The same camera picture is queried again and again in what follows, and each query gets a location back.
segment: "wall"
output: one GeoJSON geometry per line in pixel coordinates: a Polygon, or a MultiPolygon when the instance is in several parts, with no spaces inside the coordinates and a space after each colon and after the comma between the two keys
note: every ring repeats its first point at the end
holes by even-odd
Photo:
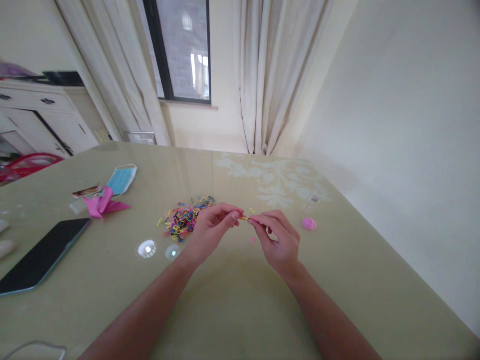
{"type": "Polygon", "coordinates": [[[162,105],[173,145],[247,153],[234,77],[234,2],[210,0],[211,99],[218,110],[162,105]]]}
{"type": "Polygon", "coordinates": [[[294,155],[480,336],[480,4],[360,0],[294,155]]]}
{"type": "Polygon", "coordinates": [[[62,37],[45,12],[48,0],[0,0],[0,56],[35,73],[74,71],[62,37]]]}

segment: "small card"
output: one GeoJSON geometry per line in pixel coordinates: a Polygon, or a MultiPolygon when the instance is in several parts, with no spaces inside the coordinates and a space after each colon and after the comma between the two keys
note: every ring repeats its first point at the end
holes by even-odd
{"type": "Polygon", "coordinates": [[[75,199],[81,199],[89,195],[97,194],[103,191],[104,187],[103,185],[98,184],[97,186],[85,189],[85,190],[80,190],[72,193],[73,197],[75,199]]]}

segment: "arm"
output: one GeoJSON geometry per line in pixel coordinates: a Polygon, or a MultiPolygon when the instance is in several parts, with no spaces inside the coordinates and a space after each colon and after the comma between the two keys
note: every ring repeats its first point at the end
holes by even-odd
{"type": "Polygon", "coordinates": [[[295,296],[323,359],[374,359],[378,353],[299,262],[300,235],[277,211],[250,216],[268,263],[295,296]],[[270,239],[275,233],[278,241],[270,239]]]}
{"type": "Polygon", "coordinates": [[[244,211],[219,204],[202,210],[188,246],[83,353],[80,360],[147,359],[195,270],[244,211]]]}

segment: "pink paper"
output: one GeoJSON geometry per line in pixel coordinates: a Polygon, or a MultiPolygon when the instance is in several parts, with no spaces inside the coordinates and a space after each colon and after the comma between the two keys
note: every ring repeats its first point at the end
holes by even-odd
{"type": "Polygon", "coordinates": [[[113,213],[120,210],[130,209],[131,206],[127,205],[126,203],[113,201],[112,196],[114,192],[113,190],[105,186],[103,196],[101,197],[94,197],[93,199],[84,198],[86,207],[90,212],[90,216],[96,219],[103,219],[104,217],[102,214],[113,213]]]}

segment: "window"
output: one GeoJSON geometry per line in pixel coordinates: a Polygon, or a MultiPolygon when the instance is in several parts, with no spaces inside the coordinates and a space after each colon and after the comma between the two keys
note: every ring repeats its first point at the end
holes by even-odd
{"type": "Polygon", "coordinates": [[[138,0],[159,98],[211,104],[208,0],[138,0]]]}

